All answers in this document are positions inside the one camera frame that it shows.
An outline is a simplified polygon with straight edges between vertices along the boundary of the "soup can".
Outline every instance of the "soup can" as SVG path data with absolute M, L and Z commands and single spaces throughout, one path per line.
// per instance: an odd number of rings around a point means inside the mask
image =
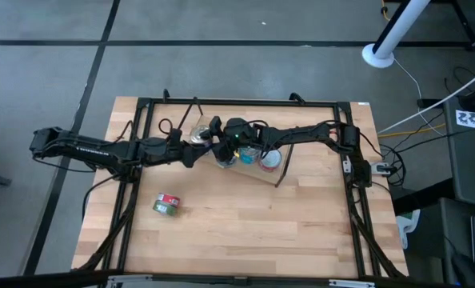
M 161 200 L 156 200 L 152 209 L 159 212 L 160 214 L 169 216 L 175 216 L 175 214 L 177 213 L 177 207 Z
M 179 202 L 181 201 L 179 197 L 175 197 L 175 196 L 164 194 L 164 193 L 158 194 L 158 200 L 166 202 L 170 204 L 171 206 L 175 206 L 176 208 L 179 207 Z
M 203 144 L 205 147 L 211 145 L 211 139 L 203 139 L 200 134 L 204 131 L 207 131 L 209 127 L 207 125 L 195 126 L 190 132 L 190 143 L 192 144 Z
M 239 158 L 245 164 L 254 164 L 259 158 L 261 151 L 254 148 L 239 148 Z
M 259 161 L 259 166 L 266 172 L 273 172 L 280 166 L 282 154 L 279 150 L 271 150 L 264 159 Z
M 233 156 L 232 159 L 230 159 L 229 161 L 226 161 L 226 162 L 222 162 L 222 161 L 218 161 L 218 159 L 216 159 L 216 163 L 221 167 L 221 168 L 230 168 L 232 166 L 234 166 L 236 164 L 236 156 Z

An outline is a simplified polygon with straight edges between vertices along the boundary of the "yellow cable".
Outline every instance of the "yellow cable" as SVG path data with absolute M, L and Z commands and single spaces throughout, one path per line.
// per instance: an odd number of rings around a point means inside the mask
M 437 125 L 434 128 L 435 129 L 436 128 L 441 128 L 443 126 L 445 126 L 445 124 Z M 406 131 L 406 132 L 397 132 L 397 133 L 392 133 L 392 134 L 378 135 L 378 137 L 379 138 L 388 138 L 388 137 L 395 137 L 395 136 L 401 136 L 401 135 L 407 135 L 407 134 L 424 133 L 424 132 L 429 132 L 431 130 L 432 130 L 431 128 L 426 128 L 426 129 L 422 129 L 422 130 L 419 130 L 419 131 Z
M 381 0 L 381 8 L 385 7 L 385 1 L 384 0 Z M 383 11 L 383 18 L 387 21 L 390 21 L 390 18 L 387 17 L 387 13 L 385 11 Z

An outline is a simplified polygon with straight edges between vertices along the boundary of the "floor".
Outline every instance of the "floor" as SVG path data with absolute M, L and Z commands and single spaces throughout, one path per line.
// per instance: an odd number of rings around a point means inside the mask
M 459 2 L 475 32 L 475 2 Z M 0 40 L 100 40 L 112 3 L 0 0 Z M 121 0 L 109 39 L 374 42 L 386 25 L 380 7 L 377 0 Z M 388 7 L 392 14 L 397 4 Z M 431 4 L 403 40 L 467 37 L 451 5 Z M 54 168 L 32 162 L 32 132 L 70 128 L 97 49 L 0 46 L 0 174 L 13 181 L 0 187 L 0 277 L 22 272 L 54 174 Z M 443 79 L 455 66 L 475 72 L 475 53 L 461 48 L 398 48 L 395 54 L 418 80 L 424 98 L 447 95 Z M 449 85 L 459 87 L 452 79 Z M 378 130 L 413 114 L 418 98 L 414 82 L 399 66 L 368 66 L 361 47 L 109 46 L 81 134 L 104 135 L 115 96 L 159 97 L 164 88 L 179 98 L 287 99 L 297 92 L 305 100 L 369 102 Z M 416 119 L 396 131 L 421 124 Z M 434 136 L 416 135 L 406 145 Z M 412 190 L 450 176 L 444 139 L 406 152 L 405 161 L 405 187 Z M 67 174 L 38 273 L 70 268 L 82 197 L 92 180 L 90 174 Z

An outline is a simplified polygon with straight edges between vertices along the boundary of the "wooden tabletop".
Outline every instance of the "wooden tabletop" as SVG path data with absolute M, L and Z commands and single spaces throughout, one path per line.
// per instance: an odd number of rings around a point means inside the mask
M 116 98 L 107 140 L 113 141 L 126 122 L 133 119 L 137 100 Z M 156 104 L 150 136 L 164 137 L 158 129 L 159 121 L 169 118 L 177 126 L 186 107 Z M 356 102 L 351 107 L 354 125 L 379 150 L 371 107 Z M 218 115 L 225 121 L 232 117 L 262 119 L 279 129 L 333 119 L 330 108 L 202 106 L 202 109 L 205 116 Z M 192 109 L 182 127 L 184 138 L 199 117 L 198 110 Z M 370 162 L 381 160 L 366 141 L 361 141 L 361 149 Z M 98 171 L 94 182 L 108 175 L 106 171 Z M 385 178 L 373 176 L 373 180 L 387 185 Z M 112 181 L 92 192 L 72 267 L 84 264 L 108 234 L 117 189 L 118 182 Z M 158 193 L 181 198 L 177 217 L 166 217 L 152 209 Z M 373 186 L 367 189 L 367 197 L 378 244 L 394 265 L 408 274 L 389 193 Z M 116 266 L 119 247 L 120 238 L 114 248 L 112 268 Z M 362 239 L 366 271 L 372 274 L 366 247 Z M 339 155 L 321 143 L 294 146 L 287 175 L 278 188 L 207 162 L 196 162 L 192 169 L 180 162 L 145 168 L 126 271 L 356 278 Z

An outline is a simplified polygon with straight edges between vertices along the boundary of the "black robotic arm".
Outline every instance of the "black robotic arm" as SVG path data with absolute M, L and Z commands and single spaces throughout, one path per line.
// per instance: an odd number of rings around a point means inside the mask
M 214 117 L 209 129 L 201 138 L 210 145 L 193 144 L 181 140 L 182 131 L 170 129 L 166 138 L 130 139 L 108 142 L 72 133 L 61 128 L 45 128 L 35 131 L 30 150 L 34 158 L 66 156 L 84 162 L 92 169 L 107 169 L 122 181 L 132 181 L 137 166 L 157 166 L 180 161 L 191 168 L 207 151 L 212 150 L 221 162 L 229 161 L 241 147 L 261 150 L 265 157 L 271 150 L 284 145 L 321 142 L 338 154 L 348 156 L 351 163 L 352 183 L 356 186 L 371 186 L 371 170 L 360 151 L 359 128 L 342 122 L 324 121 L 314 126 L 279 130 L 263 121 L 247 122 L 231 118 L 222 130 L 222 121 Z M 330 137 L 330 132 L 337 140 Z

